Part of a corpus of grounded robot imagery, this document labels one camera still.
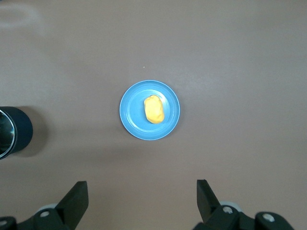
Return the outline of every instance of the silver bolt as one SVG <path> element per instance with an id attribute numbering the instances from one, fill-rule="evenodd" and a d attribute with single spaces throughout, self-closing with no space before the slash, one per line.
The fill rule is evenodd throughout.
<path id="1" fill-rule="evenodd" d="M 228 207 L 228 206 L 225 206 L 223 208 L 223 211 L 224 211 L 224 213 L 228 213 L 228 214 L 232 214 L 233 213 L 231 207 Z"/>
<path id="2" fill-rule="evenodd" d="M 50 214 L 49 211 L 45 211 L 45 212 L 42 212 L 42 213 L 40 214 L 40 217 L 46 217 L 46 216 L 48 216 L 49 214 Z"/>
<path id="3" fill-rule="evenodd" d="M 6 220 L 2 220 L 2 221 L 0 221 L 0 226 L 4 226 L 4 225 L 6 225 L 8 222 L 6 221 Z"/>
<path id="4" fill-rule="evenodd" d="M 267 220 L 268 222 L 274 222 L 274 221 L 275 221 L 275 218 L 274 218 L 271 214 L 269 214 L 269 213 L 264 213 L 264 214 L 262 215 L 262 217 L 263 217 L 265 220 Z"/>

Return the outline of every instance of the plate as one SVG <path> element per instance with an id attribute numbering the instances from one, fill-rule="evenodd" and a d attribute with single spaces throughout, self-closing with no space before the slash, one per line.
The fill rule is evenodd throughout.
<path id="1" fill-rule="evenodd" d="M 164 120 L 153 124 L 147 120 L 144 100 L 151 96 L 160 97 Z M 119 106 L 120 119 L 133 136 L 143 140 L 157 140 L 168 135 L 177 125 L 180 116 L 179 100 L 174 91 L 157 80 L 144 80 L 132 85 L 123 95 Z"/>

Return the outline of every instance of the gray tabletop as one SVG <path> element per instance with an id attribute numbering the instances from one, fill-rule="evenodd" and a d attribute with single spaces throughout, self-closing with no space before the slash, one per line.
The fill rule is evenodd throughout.
<path id="1" fill-rule="evenodd" d="M 307 226 L 307 1 L 0 1 L 1 106 L 34 136 L 0 161 L 0 216 L 18 221 L 80 180 L 77 229 L 189 230 L 196 180 L 251 216 Z M 119 117 L 128 87 L 158 80 L 180 120 L 144 141 Z"/>

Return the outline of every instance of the cup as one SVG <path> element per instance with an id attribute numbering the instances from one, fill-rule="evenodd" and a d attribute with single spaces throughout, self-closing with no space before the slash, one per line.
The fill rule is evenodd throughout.
<path id="1" fill-rule="evenodd" d="M 0 107 L 0 160 L 24 149 L 32 135 L 31 120 L 22 110 L 10 106 Z"/>

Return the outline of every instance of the yellow object on plate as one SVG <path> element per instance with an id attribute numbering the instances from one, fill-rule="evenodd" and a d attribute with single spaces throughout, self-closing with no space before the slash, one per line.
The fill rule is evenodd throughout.
<path id="1" fill-rule="evenodd" d="M 151 95 L 144 101 L 146 118 L 153 124 L 159 124 L 164 120 L 163 104 L 157 95 Z"/>

